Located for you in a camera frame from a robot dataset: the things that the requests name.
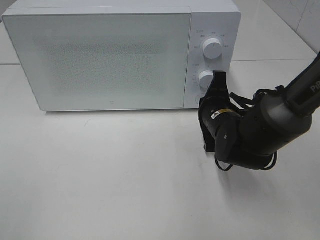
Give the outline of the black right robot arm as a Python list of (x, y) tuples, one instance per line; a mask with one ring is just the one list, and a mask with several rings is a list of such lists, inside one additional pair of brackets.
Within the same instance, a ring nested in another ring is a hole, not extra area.
[(229, 92), (227, 74), (214, 71), (199, 102), (204, 150), (217, 165), (268, 171), (278, 150), (308, 132), (320, 106), (320, 60), (314, 61), (289, 85), (259, 89), (252, 99)]

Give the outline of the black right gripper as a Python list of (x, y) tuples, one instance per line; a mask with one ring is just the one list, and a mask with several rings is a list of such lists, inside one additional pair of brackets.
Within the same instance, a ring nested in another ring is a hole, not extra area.
[(227, 73), (213, 71), (213, 79), (207, 93), (199, 101), (198, 120), (204, 138), (204, 150), (215, 151), (219, 128), (232, 118), (239, 118), (240, 112), (231, 103), (227, 86)]

